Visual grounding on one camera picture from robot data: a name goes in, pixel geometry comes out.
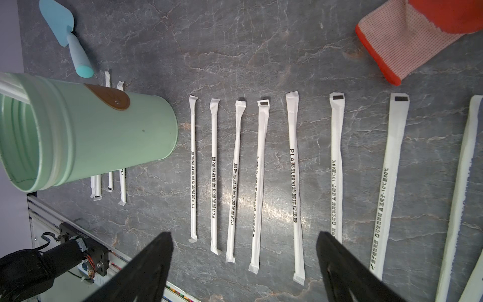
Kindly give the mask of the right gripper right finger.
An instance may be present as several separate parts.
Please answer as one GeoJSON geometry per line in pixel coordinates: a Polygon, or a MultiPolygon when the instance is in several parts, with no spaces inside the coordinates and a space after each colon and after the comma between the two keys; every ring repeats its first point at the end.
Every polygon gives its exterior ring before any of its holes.
{"type": "Polygon", "coordinates": [[[331,233],[319,233],[316,250],[329,301],[404,300],[375,277],[331,233]]]}

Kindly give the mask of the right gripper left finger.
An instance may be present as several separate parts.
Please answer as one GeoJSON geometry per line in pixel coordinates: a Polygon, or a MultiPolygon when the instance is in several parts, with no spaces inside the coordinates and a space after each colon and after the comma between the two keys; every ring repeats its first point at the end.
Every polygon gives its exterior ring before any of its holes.
{"type": "Polygon", "coordinates": [[[174,244],[162,232],[86,301],[162,301],[174,244]]]}

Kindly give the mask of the thirteenth white straw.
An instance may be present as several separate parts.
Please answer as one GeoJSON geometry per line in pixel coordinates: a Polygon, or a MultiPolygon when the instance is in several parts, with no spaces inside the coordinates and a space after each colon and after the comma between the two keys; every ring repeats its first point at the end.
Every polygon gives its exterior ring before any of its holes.
{"type": "Polygon", "coordinates": [[[98,174],[94,176],[94,195],[93,200],[99,201],[102,199],[102,182],[101,182],[101,175],[98,174]]]}

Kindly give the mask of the green cylindrical storage cup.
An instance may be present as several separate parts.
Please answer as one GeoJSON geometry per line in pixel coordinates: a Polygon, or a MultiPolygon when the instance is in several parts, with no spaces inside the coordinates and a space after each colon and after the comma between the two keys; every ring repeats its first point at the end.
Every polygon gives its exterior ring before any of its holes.
{"type": "Polygon", "coordinates": [[[158,161],[178,124],[159,96],[11,74],[30,104],[1,94],[1,162],[25,193],[158,161]]]}

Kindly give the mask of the twelfth white straw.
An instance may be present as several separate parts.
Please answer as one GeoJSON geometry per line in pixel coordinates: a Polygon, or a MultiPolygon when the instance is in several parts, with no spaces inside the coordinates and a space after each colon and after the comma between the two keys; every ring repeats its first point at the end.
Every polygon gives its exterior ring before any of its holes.
{"type": "MultiPolygon", "coordinates": [[[[104,72],[104,75],[105,75],[105,86],[107,88],[110,88],[111,87],[111,74],[108,70],[106,70],[104,72]]],[[[108,187],[107,187],[107,191],[108,192],[112,192],[113,191],[113,172],[108,172],[108,187]]]]}

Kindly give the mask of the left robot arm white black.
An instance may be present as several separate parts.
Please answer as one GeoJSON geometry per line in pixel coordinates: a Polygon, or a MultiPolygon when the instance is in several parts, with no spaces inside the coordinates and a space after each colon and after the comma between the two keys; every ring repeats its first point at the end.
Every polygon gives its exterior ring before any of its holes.
{"type": "Polygon", "coordinates": [[[56,278],[80,264],[82,240],[69,240],[41,253],[23,249],[1,258],[1,301],[25,301],[50,289],[56,278]]]}

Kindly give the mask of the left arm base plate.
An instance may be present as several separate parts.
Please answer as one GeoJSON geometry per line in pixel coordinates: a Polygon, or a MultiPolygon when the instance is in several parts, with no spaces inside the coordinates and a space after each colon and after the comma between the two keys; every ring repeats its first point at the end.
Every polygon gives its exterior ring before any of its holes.
{"type": "Polygon", "coordinates": [[[73,239],[74,237],[82,239],[85,246],[85,248],[82,248],[84,255],[86,255],[85,259],[91,260],[94,264],[94,272],[102,277],[107,275],[110,263],[107,247],[67,222],[60,224],[60,236],[62,242],[73,239]]]}

